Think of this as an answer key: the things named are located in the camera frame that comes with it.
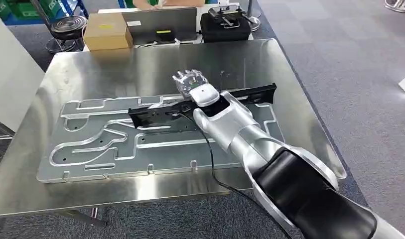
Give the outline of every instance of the round stool seat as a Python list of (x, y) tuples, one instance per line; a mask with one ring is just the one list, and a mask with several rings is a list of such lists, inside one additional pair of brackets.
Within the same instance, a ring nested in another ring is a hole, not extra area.
[(67, 16), (52, 23), (50, 31), (56, 39), (76, 40), (82, 37), (82, 30), (87, 22), (83, 16)]

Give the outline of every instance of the black joint cover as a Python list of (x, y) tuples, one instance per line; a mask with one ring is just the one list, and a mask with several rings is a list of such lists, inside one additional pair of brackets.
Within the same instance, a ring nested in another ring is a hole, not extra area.
[(370, 239), (374, 215), (336, 192), (312, 166), (281, 148), (253, 175), (307, 239)]

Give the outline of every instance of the green bin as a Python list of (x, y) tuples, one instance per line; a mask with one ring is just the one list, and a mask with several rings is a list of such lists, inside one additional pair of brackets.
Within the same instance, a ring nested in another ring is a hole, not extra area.
[[(55, 18), (61, 6), (57, 0), (40, 0), (49, 18)], [(39, 14), (28, 0), (10, 0), (9, 6), (17, 19), (39, 19)]]
[(0, 18), (6, 20), (10, 13), (10, 7), (7, 2), (5, 0), (0, 0)]

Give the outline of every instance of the aluminum plate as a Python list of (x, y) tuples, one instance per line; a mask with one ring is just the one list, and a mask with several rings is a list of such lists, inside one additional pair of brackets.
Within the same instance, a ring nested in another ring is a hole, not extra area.
[[(182, 100), (181, 96), (70, 101), (61, 110), (37, 179), (45, 183), (85, 181), (148, 173), (209, 170), (208, 147), (192, 122), (135, 129), (128, 108)], [(270, 104), (248, 105), (271, 136), (284, 141)], [(240, 163), (210, 139), (216, 168)]]

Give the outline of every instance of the laptop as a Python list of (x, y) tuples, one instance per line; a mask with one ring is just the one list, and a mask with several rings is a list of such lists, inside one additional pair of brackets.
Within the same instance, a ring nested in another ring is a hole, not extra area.
[(180, 41), (196, 40), (196, 7), (124, 12), (135, 45), (162, 42), (160, 34)]

